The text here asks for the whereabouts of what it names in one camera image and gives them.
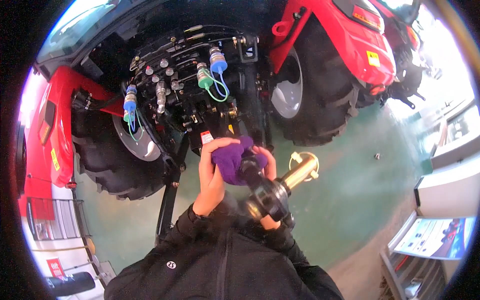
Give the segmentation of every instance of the red reflector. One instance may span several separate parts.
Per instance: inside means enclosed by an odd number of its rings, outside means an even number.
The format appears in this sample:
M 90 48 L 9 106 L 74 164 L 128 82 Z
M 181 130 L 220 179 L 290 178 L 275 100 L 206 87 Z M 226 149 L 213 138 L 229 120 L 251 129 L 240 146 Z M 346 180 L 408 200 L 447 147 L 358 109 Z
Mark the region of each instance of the red reflector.
M 378 29 L 381 33 L 383 33 L 385 29 L 384 20 L 381 16 L 377 16 L 357 5 L 353 8 L 352 16 L 357 20 Z
M 376 85 L 373 88 L 371 88 L 370 95 L 375 96 L 376 94 L 383 92 L 384 90 L 385 90 L 385 85 L 383 84 Z
M 413 30 L 412 27 L 407 27 L 407 31 L 408 31 L 408 37 L 410 38 L 410 42 L 412 42 L 413 49 L 418 51 L 418 49 L 420 49 L 420 38 L 419 38 L 419 36 L 415 32 L 415 30 Z

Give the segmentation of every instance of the red tractor fender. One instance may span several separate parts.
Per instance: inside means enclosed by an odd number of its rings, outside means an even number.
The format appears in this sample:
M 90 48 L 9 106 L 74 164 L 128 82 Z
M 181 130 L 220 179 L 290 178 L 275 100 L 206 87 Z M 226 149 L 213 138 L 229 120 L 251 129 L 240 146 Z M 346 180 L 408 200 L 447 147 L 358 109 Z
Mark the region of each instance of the red tractor fender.
M 38 131 L 36 142 L 40 145 L 43 144 L 42 150 L 45 159 L 43 168 L 47 168 L 51 182 L 58 187 L 65 187 L 72 180 L 72 94 L 80 87 L 90 92 L 91 97 L 97 100 L 107 101 L 114 96 L 101 85 L 75 72 L 70 67 L 60 66 L 51 77 L 43 99 L 37 100 L 36 114 L 39 116 L 34 120 L 37 119 L 38 122 L 32 126 L 35 132 Z M 42 108 L 48 102 L 50 103 L 47 107 L 51 108 L 54 115 L 53 125 L 49 132 L 45 129 L 48 126 L 43 122 L 44 114 L 42 113 Z M 122 101 L 119 100 L 103 111 L 123 117 Z
M 298 16 L 302 8 L 306 11 L 295 21 L 294 14 Z M 272 28 L 275 38 L 270 59 L 275 73 L 280 70 L 311 13 L 320 21 L 355 77 L 373 85 L 390 85 L 393 82 L 396 75 L 395 60 L 384 35 L 349 19 L 332 0 L 288 1 L 282 21 Z

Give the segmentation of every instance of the sleeve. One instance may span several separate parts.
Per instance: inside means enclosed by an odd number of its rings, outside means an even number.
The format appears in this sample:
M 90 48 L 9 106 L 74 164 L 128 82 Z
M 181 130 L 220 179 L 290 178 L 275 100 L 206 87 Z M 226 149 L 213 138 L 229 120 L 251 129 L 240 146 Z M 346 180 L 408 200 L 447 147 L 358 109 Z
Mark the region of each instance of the sleeve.
M 188 243 L 198 237 L 207 226 L 206 218 L 198 217 L 192 210 L 192 205 L 179 217 L 175 226 L 167 236 L 153 248 L 147 256 L 124 268 L 113 278 L 105 288 L 105 299 L 132 299 L 132 291 L 142 288 L 144 278 L 149 269 L 157 261 L 159 255 L 171 248 Z
M 164 242 L 180 245 L 196 239 L 208 227 L 206 217 L 197 216 L 193 212 L 193 204 L 181 214 L 175 226 L 168 232 Z
M 292 262 L 303 283 L 318 299 L 343 300 L 340 290 L 324 269 L 310 265 L 290 229 L 283 223 L 275 230 L 267 230 L 265 234 L 267 247 L 283 253 Z

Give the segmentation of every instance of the poster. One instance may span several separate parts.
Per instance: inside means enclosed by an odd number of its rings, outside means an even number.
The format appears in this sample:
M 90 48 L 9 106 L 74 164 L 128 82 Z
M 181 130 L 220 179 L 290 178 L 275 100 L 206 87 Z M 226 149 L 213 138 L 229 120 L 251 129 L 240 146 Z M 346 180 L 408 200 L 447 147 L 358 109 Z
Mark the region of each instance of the poster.
M 394 252 L 444 260 L 461 259 L 475 226 L 475 217 L 417 218 Z
M 48 267 L 53 277 L 62 277 L 65 276 L 63 269 L 58 258 L 47 259 Z

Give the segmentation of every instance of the yellow warning label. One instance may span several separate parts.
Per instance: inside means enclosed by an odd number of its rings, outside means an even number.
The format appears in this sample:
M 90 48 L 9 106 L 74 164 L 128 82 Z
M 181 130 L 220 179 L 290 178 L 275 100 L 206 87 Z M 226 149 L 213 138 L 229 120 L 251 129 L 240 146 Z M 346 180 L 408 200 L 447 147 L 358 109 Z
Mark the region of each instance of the yellow warning label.
M 57 160 L 57 155 L 55 154 L 55 148 L 52 148 L 52 161 L 53 161 L 53 166 L 55 167 L 55 171 L 58 171 L 60 169 L 59 161 Z
M 367 51 L 368 64 L 375 67 L 380 67 L 380 59 L 375 52 Z

